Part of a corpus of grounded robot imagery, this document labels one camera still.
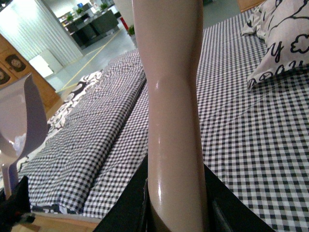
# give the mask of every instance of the pillow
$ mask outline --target pillow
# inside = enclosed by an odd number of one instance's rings
[[[284,71],[309,63],[309,3],[267,0],[260,7],[259,28],[267,52],[248,76],[248,89]]]

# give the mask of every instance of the potted plant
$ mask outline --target potted plant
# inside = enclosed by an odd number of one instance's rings
[[[131,40],[133,41],[135,47],[137,47],[136,38],[135,38],[135,31],[134,31],[134,25],[131,25],[129,29],[127,30],[127,33],[131,37]]]
[[[76,10],[76,13],[77,13],[78,15],[80,15],[83,11],[84,11],[83,8],[79,7],[79,8]]]
[[[72,15],[68,15],[67,16],[67,21],[70,22],[70,21],[73,21],[74,17]]]
[[[107,5],[106,3],[102,3],[102,4],[100,5],[100,9],[101,9],[102,11],[107,11],[107,8],[108,8],[108,5]]]

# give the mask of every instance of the display counter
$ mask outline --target display counter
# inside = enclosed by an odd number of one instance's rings
[[[95,14],[83,20],[83,16],[66,25],[70,35],[81,47],[85,48],[107,35],[110,30],[118,30],[118,21],[111,10]]]

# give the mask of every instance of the concrete floor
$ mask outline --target concrete floor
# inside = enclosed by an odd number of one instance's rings
[[[204,6],[204,28],[210,27],[240,13],[237,0],[216,0]],[[135,49],[121,23],[119,31],[97,41],[82,50],[83,57],[46,78],[61,96],[68,94],[84,75],[104,69],[109,61],[118,55]]]

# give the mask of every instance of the black and white gingham fabric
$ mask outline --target black and white gingham fabric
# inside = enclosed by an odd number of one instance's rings
[[[120,136],[103,163],[83,215],[103,218],[148,154],[148,88],[144,86]]]
[[[29,177],[33,206],[56,204],[63,213],[81,211],[146,81],[138,54],[129,53],[126,59],[130,63],[120,62],[120,72],[107,70],[114,75],[102,77],[85,94],[66,117],[63,129],[22,170],[20,176]]]
[[[266,51],[257,37],[240,36],[250,13],[204,31],[197,77],[204,162],[273,229],[308,231],[309,68],[249,92],[247,76]],[[146,153],[144,91],[90,190],[84,216],[109,212]]]

